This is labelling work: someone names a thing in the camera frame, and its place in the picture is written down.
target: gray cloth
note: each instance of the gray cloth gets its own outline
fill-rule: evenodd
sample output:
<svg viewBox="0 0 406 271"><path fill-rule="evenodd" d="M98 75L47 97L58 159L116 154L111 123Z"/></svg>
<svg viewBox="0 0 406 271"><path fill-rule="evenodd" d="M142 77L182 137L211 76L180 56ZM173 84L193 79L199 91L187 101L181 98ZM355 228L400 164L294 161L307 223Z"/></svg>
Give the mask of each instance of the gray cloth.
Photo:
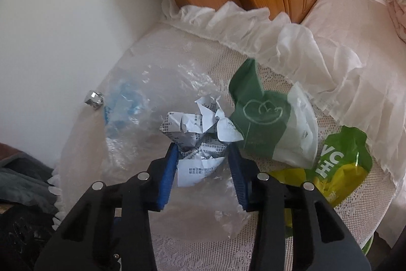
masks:
<svg viewBox="0 0 406 271"><path fill-rule="evenodd" d="M48 191L52 169L25 153L13 155L5 163L0 168L0 200L37 205L48 214L58 211L56 196Z"/></svg>

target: crumpled paper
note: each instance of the crumpled paper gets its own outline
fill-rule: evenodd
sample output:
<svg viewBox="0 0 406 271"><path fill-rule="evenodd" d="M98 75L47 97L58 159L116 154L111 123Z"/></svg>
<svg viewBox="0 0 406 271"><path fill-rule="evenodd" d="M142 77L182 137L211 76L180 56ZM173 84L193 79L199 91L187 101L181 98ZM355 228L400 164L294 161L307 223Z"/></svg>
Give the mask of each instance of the crumpled paper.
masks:
<svg viewBox="0 0 406 271"><path fill-rule="evenodd" d="M225 116L219 99L201 97L195 101L200 114L171 111L161 125L160 131L179 146L179 187L193 186L215 172L224 161L227 143L244 139Z"/></svg>

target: metal screw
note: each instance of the metal screw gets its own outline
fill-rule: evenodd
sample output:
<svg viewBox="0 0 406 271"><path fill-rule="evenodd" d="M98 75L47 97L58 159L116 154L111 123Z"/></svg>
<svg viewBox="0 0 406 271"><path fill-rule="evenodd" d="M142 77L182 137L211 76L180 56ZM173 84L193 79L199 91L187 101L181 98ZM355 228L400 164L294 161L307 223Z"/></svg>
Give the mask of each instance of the metal screw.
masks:
<svg viewBox="0 0 406 271"><path fill-rule="evenodd" d="M259 180L268 180L268 179L269 179L269 175L268 175L267 173L259 173L259 174L257 175L257 178L258 178Z"/></svg>
<svg viewBox="0 0 406 271"><path fill-rule="evenodd" d="M149 178L149 173L147 173L147 172L139 173L137 178L139 180L147 180Z"/></svg>
<svg viewBox="0 0 406 271"><path fill-rule="evenodd" d="M104 184L102 182L96 182L93 183L92 189L95 191L101 190L103 188Z"/></svg>
<svg viewBox="0 0 406 271"><path fill-rule="evenodd" d="M86 95L85 103L90 106L93 106L95 109L99 108L104 103L104 96L102 93L90 90Z"/></svg>
<svg viewBox="0 0 406 271"><path fill-rule="evenodd" d="M307 190L307 191L313 191L313 190L314 190L314 185L313 185L313 183L305 182L305 183L303 184L303 188L304 188L305 190Z"/></svg>

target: yellow-green snack bag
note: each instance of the yellow-green snack bag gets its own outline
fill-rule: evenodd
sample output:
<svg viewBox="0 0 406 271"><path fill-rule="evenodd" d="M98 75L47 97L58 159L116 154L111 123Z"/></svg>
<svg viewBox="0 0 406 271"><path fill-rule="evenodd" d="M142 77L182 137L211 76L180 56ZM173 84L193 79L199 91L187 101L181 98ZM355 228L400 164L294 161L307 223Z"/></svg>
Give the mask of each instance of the yellow-green snack bag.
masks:
<svg viewBox="0 0 406 271"><path fill-rule="evenodd" d="M354 127L343 126L337 134L324 141L316 167L284 169L269 173L283 184L300 186L312 182L327 201L336 207L367 177L372 157L366 147L367 135ZM285 223L292 227L290 210L285 212Z"/></svg>

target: white logo on green bag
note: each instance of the white logo on green bag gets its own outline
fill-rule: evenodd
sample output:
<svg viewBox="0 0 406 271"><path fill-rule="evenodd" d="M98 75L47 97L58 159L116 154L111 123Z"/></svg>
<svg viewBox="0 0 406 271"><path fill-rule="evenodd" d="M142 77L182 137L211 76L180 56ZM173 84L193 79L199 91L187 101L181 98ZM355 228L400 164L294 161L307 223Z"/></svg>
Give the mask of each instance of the white logo on green bag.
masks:
<svg viewBox="0 0 406 271"><path fill-rule="evenodd" d="M323 155L326 155L327 153L330 153L334 150L335 150L334 146L328 147L327 145L324 145L320 157L322 157ZM339 160L336 159L336 157L338 157L338 156L343 158L344 154L342 154L341 152L331 153L330 158L329 158L330 162L328 160L324 160L322 163L320 163L318 168L315 170L316 173L318 173L323 178L326 178L327 173L331 171L331 169L334 167L334 165L337 165L340 162Z"/></svg>
<svg viewBox="0 0 406 271"><path fill-rule="evenodd" d="M249 121L260 125L274 124L283 115L283 108L275 107L269 100L261 102L251 99L245 104L242 111Z"/></svg>

